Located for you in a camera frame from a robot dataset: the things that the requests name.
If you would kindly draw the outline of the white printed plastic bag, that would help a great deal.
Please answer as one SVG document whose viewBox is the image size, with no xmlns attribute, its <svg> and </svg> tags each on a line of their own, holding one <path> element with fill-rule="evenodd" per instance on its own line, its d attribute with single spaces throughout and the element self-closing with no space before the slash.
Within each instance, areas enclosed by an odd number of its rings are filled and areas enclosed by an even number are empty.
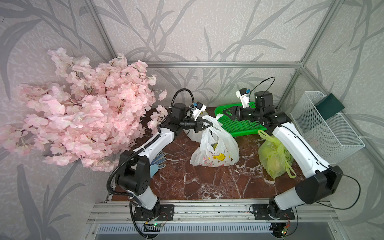
<svg viewBox="0 0 384 240">
<path fill-rule="evenodd" d="M 239 161 L 238 143 L 219 122 L 223 116 L 218 114 L 215 118 L 208 115 L 202 117 L 213 125 L 203 130 L 201 144 L 190 160 L 193 166 L 216 168 L 233 166 Z"/>
</svg>

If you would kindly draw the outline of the light green plastic bag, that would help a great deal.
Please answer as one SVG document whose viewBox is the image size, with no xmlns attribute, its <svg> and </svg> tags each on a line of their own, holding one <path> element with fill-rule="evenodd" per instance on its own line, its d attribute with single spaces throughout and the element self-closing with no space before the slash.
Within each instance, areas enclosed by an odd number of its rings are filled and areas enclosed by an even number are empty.
<svg viewBox="0 0 384 240">
<path fill-rule="evenodd" d="M 258 134 L 265 140 L 258 151 L 259 160 L 272 179 L 275 180 L 285 173 L 291 179 L 296 178 L 297 174 L 292 168 L 294 158 L 282 142 L 263 130 L 258 130 Z"/>
</svg>

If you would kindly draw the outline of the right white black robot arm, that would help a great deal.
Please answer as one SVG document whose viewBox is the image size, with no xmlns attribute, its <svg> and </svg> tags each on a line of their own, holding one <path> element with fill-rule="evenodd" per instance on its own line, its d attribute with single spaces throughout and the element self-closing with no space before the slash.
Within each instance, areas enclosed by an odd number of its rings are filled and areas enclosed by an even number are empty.
<svg viewBox="0 0 384 240">
<path fill-rule="evenodd" d="M 267 212 L 272 219 L 279 219 L 293 207 L 318 203 L 336 192 L 345 176 L 340 167 L 332 167 L 300 135 L 292 120 L 284 112 L 278 112 L 273 104 L 273 95 L 256 92 L 254 106 L 250 106 L 251 90 L 243 88 L 236 95 L 240 106 L 223 109 L 223 114 L 232 121 L 257 122 L 279 140 L 298 163 L 305 180 L 295 187 L 269 200 Z"/>
</svg>

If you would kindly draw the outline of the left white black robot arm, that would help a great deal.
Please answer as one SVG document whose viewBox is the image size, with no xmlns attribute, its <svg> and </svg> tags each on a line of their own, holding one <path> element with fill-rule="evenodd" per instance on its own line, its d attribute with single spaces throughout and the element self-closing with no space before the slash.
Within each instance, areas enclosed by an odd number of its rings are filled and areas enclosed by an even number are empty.
<svg viewBox="0 0 384 240">
<path fill-rule="evenodd" d="M 156 173 L 155 158 L 183 130 L 199 133 L 213 126 L 201 117 L 206 108 L 200 102 L 190 107 L 173 104 L 166 118 L 156 127 L 157 134 L 137 149 L 121 154 L 118 166 L 107 180 L 107 191 L 112 195 L 130 197 L 136 204 L 140 221 L 155 219 L 161 214 L 160 200 L 150 188 L 151 178 Z"/>
</svg>

